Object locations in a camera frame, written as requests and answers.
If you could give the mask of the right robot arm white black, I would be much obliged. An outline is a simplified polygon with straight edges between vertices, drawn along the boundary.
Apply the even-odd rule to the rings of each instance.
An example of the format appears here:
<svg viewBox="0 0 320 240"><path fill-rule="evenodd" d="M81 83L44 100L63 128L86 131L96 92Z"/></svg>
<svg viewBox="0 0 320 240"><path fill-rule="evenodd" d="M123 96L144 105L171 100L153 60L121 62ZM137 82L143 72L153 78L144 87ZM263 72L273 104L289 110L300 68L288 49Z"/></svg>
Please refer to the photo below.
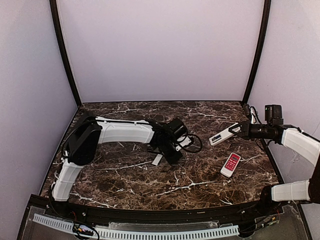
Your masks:
<svg viewBox="0 0 320 240"><path fill-rule="evenodd" d="M314 165L310 179L292 183L265 186L256 209L260 214L271 212L280 203L307 201L320 203L320 141L299 127L284 124L282 106L270 104L264 107L266 124L242 121L228 128L228 132L244 139L266 139L274 141L304 157Z"/></svg>

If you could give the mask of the white air conditioner remote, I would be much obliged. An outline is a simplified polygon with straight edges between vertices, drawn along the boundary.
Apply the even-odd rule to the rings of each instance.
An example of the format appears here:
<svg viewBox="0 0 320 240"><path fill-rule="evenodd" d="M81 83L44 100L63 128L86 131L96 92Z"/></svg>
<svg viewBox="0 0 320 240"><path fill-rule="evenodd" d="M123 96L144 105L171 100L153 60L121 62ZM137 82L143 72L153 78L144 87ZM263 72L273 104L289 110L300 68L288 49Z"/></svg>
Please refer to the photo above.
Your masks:
<svg viewBox="0 0 320 240"><path fill-rule="evenodd" d="M221 132L217 133L216 135L209 138L209 143L211 146L216 146L217 144L231 138L235 134L229 131L229 128L235 128L238 122L234 123L233 125L227 127L226 129L222 130Z"/></svg>

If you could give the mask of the white battery cover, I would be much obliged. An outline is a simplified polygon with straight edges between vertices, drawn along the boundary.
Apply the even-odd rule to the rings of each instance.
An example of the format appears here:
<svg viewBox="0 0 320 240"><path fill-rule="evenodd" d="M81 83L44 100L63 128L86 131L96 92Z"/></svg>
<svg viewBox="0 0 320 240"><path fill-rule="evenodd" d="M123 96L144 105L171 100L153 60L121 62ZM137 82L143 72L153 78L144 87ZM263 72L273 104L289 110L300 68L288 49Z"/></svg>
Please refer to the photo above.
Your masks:
<svg viewBox="0 0 320 240"><path fill-rule="evenodd" d="M157 154L156 157L154 158L153 162L151 163L154 166L158 166L163 155L162 154Z"/></svg>

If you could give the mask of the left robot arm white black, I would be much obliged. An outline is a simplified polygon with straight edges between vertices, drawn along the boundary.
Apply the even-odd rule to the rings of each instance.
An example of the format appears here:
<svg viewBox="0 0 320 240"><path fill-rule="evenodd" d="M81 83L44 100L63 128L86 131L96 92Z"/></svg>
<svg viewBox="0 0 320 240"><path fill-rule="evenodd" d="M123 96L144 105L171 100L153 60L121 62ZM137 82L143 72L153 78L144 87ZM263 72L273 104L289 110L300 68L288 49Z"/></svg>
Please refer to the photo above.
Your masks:
<svg viewBox="0 0 320 240"><path fill-rule="evenodd" d="M168 163L176 163L180 152L192 143L184 123L175 118L169 123L156 120L117 120L85 113L66 138L61 155L64 160L51 195L57 202L69 199L72 186L82 168L95 157L99 144L134 142L158 150Z"/></svg>

